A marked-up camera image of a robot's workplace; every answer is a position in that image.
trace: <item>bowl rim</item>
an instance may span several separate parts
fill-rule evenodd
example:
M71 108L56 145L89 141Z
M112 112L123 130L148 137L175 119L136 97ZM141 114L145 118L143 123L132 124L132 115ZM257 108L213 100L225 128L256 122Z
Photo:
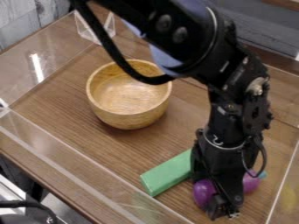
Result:
M143 60L143 59L127 59L127 61L136 61L136 62L141 62L141 63L145 63L151 66L155 66L157 67L157 65L147 60ZM88 77L88 82L87 82L87 95L88 95L88 99L89 101L92 102L93 106L96 106L99 109L101 109L103 111L107 111L109 114L113 114L113 115L119 115L119 116L132 116L132 115L140 115L151 110L153 110L155 108L157 108L165 101L167 99L169 98L169 95L171 95L171 92L172 92L172 88L173 88L173 84L171 81L168 81L167 83L167 92L161 98L161 100L147 110L141 111L141 112L136 112L136 113L129 113L129 114L124 114L124 113L116 113L116 112L111 112L108 110L105 110L103 107L100 107L100 105L97 104L97 102L95 101L95 98L92 96L92 93L89 91L89 85L91 85L91 82L93 81L93 78L95 76L99 74L99 71L103 70L104 68L112 66L112 65L116 65L117 63L116 62L109 62L107 63L105 65L103 65L101 67L99 67L93 73L91 74L91 76Z

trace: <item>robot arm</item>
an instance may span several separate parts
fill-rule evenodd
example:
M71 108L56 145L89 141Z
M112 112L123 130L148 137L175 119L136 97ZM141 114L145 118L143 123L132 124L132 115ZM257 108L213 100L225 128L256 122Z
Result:
M83 0L71 0L85 18L112 59L144 83L159 85L175 78L192 77L208 86L209 121L197 131L191 154L193 183L208 179L216 193L200 205L212 220L236 216L244 200L243 177L261 152L267 152L261 131L269 128L268 74L259 58L236 39L231 21L203 1L96 0L137 30L151 44L156 64L165 75L144 77L127 64L103 26Z

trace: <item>wooden bowl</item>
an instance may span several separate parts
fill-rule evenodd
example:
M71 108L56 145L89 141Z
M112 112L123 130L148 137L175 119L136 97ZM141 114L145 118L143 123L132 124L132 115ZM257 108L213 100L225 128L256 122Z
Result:
M145 76L161 74L157 66L139 59L128 60ZM125 74L115 62L100 67L88 78L89 105L99 119L121 130L140 129L164 114L172 83L152 86Z

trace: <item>green block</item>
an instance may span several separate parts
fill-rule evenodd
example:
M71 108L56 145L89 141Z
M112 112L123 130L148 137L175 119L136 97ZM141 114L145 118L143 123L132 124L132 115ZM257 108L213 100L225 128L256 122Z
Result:
M187 150L140 175L144 189L152 197L191 176L191 153L192 150Z

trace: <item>wooden table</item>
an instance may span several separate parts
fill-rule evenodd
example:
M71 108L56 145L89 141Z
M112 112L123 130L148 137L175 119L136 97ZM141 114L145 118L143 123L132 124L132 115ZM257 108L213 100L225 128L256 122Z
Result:
M7 129L0 129L1 153L95 223L209 222L192 201L189 180L156 197L168 208L139 192L144 190L139 175L192 147L195 130L208 120L205 87L189 79L176 80L169 108L159 122L139 130L108 127L91 111L85 83L92 71L111 58L101 46L91 45L84 40L79 42L75 36L73 16L68 15L0 59L4 71L21 79L28 69L21 55L24 52L47 48L47 51L55 51L59 60L65 60L79 47L84 48L55 75L11 106L13 112L0 122ZM113 40L128 58L152 60L145 43L133 37L119 20ZM272 129L265 132L268 177L257 191L245 197L241 218L223 218L219 223L267 222L295 151L299 137L299 79L273 67L268 71L275 113ZM7 77L4 81L9 84L9 77L3 71L1 77ZM15 135L20 141L12 141Z

